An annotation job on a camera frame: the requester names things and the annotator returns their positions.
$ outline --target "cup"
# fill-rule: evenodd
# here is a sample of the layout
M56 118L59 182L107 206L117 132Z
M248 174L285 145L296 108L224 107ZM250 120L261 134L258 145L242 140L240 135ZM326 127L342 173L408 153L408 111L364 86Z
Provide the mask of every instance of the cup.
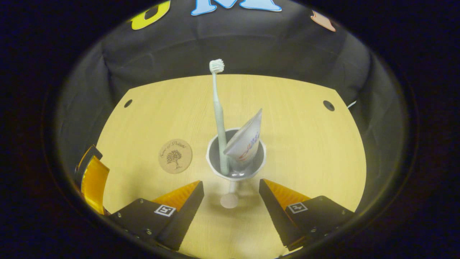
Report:
M240 128L227 129L225 136L229 141ZM226 208L234 208L238 205L238 196L236 195L237 182L254 177L264 167L266 162L266 148L262 140L259 140L259 147L252 163L242 171L235 171L230 168L228 175L220 173L220 152L217 135L211 139L207 147L206 160L209 163L214 174L230 181L229 192L222 196L220 203Z

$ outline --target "tree illustration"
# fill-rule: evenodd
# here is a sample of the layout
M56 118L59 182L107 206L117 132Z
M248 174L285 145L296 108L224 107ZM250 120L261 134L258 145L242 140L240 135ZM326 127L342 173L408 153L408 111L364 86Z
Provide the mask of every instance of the tree illustration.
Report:
M179 163L177 162L177 160L181 159L182 158L182 154L177 151L177 150L172 150L171 152L168 153L168 155L166 156L166 160L167 160L167 164L169 163L172 163L172 162L176 162L176 169L180 168L181 166L179 166Z

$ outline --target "cork coaster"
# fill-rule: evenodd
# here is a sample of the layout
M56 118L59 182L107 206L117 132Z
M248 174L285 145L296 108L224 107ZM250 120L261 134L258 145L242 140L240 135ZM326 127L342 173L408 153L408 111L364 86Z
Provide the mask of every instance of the cork coaster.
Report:
M181 139L173 139L164 144L158 153L160 166L170 174L178 174L192 161L192 148Z

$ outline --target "wooden table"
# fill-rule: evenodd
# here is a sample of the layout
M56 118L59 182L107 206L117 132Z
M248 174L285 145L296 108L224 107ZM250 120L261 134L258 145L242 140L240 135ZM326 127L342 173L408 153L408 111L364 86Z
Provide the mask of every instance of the wooden table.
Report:
M239 206L220 205L229 183L213 174L205 158L217 133L209 75L136 87L120 100L97 144L101 161L110 168L103 202L109 212L202 180L205 196L180 252L242 259L288 253L258 193L261 178L356 210L366 180L364 148L335 90L278 77L218 75L217 80L227 129L243 126L263 108L260 138L267 147L267 162L254 178L241 183ZM328 110L324 100L335 111ZM160 167L158 152L175 138L191 145L193 159L184 172L169 174Z

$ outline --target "white toothpaste tube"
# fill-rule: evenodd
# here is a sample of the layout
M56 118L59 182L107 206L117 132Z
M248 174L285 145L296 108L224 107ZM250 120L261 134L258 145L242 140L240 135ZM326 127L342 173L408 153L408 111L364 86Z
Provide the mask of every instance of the white toothpaste tube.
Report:
M234 171L247 168L259 147L260 123L262 109L242 126L227 143L224 154L229 156L230 166Z

